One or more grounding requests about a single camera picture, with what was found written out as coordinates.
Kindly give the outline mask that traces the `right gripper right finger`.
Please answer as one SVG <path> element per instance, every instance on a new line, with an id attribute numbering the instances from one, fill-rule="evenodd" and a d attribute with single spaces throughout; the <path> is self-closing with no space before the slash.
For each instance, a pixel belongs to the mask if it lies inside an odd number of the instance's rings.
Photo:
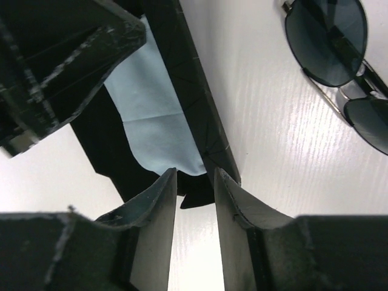
<path id="1" fill-rule="evenodd" d="M 287 216 L 214 174 L 226 290 L 386 290 L 387 216 Z"/>

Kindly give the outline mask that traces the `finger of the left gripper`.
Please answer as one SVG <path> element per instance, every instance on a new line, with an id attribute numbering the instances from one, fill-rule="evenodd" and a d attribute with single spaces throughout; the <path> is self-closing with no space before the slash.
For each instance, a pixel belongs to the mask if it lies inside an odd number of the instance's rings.
<path id="1" fill-rule="evenodd" d="M 139 1 L 1 2 L 1 149 L 26 152 L 85 109 L 142 47 Z"/>

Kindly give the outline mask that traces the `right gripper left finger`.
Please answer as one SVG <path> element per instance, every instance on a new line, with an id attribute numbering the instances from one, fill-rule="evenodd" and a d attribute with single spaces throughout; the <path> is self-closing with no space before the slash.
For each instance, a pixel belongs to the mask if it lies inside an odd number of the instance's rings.
<path id="1" fill-rule="evenodd" d="M 1 214 L 2 290 L 167 290 L 176 169 L 96 220 Z"/>

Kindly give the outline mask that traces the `black rectangular glasses case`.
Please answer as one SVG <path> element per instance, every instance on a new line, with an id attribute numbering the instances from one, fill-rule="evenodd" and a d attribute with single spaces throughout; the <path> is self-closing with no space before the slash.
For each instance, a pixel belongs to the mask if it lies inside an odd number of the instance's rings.
<path id="1" fill-rule="evenodd" d="M 178 1 L 139 2 L 206 168 L 199 176 L 175 168 L 178 195 L 184 198 L 181 208 L 212 204 L 215 169 L 224 169 L 236 182 L 241 177 L 182 7 Z M 71 126 L 95 172 L 108 177 L 121 199 L 128 201 L 163 173 L 146 170 L 135 160 L 104 83 Z"/>

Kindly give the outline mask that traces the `blue cleaning cloth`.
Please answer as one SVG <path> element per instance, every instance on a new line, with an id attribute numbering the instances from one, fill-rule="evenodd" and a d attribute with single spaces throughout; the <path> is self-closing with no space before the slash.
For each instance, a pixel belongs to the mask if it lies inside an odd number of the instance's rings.
<path id="1" fill-rule="evenodd" d="M 150 25 L 146 43 L 123 60 L 104 85 L 122 119 L 130 150 L 140 166 L 162 174 L 176 168 L 190 176 L 206 173 L 183 109 Z"/>

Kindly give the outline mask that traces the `black sunglasses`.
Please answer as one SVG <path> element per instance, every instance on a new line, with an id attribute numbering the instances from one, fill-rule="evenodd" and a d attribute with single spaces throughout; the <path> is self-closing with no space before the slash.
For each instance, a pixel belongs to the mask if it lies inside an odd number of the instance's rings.
<path id="1" fill-rule="evenodd" d="M 315 86 L 346 100 L 330 106 L 360 137 L 387 154 L 387 85 L 365 60 L 368 25 L 360 1 L 283 1 L 289 47 Z"/>

